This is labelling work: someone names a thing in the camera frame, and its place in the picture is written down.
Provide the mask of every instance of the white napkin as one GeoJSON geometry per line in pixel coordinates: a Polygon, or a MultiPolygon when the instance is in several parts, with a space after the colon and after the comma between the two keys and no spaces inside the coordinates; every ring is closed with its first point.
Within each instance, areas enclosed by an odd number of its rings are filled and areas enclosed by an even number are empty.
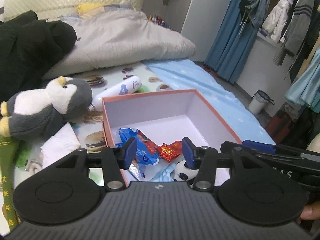
{"type": "Polygon", "coordinates": [[[81,145],[71,125],[66,123],[64,127],[54,136],[51,136],[41,147],[44,156],[42,168],[48,167],[80,147],[81,145]]]}

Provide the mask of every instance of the stuffed penguin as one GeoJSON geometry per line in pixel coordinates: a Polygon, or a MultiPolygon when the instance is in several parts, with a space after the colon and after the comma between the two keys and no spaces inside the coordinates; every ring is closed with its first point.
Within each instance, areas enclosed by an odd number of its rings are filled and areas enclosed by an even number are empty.
{"type": "Polygon", "coordinates": [[[188,181],[193,184],[194,178],[199,170],[192,170],[188,167],[185,160],[179,162],[174,170],[174,181],[188,181]]]}
{"type": "Polygon", "coordinates": [[[0,105],[0,134],[29,140],[55,135],[64,119],[83,114],[92,101],[89,84],[78,78],[59,77],[46,88],[27,90],[0,105]]]}

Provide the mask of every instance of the trash can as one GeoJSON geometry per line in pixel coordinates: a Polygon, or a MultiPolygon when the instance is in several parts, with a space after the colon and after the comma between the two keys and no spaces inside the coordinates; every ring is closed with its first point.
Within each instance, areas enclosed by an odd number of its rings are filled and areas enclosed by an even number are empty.
{"type": "Polygon", "coordinates": [[[249,111],[253,114],[259,114],[267,103],[275,104],[265,92],[258,90],[252,97],[252,101],[248,107],[249,111]]]}

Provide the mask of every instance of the human hand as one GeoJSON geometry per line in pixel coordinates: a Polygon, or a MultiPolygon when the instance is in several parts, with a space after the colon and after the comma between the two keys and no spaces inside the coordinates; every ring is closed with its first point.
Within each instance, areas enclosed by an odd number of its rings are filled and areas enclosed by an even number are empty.
{"type": "Polygon", "coordinates": [[[303,220],[316,220],[320,218],[320,201],[316,201],[311,205],[305,206],[300,215],[303,220]]]}

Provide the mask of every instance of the white comforter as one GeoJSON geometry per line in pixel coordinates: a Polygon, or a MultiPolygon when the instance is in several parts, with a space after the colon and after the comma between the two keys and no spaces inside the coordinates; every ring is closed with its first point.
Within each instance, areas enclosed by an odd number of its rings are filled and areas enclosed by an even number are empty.
{"type": "Polygon", "coordinates": [[[89,20],[63,21],[81,39],[44,79],[146,59],[192,57],[196,53],[196,46],[180,33],[155,25],[144,13],[134,10],[110,10],[89,20]]]}

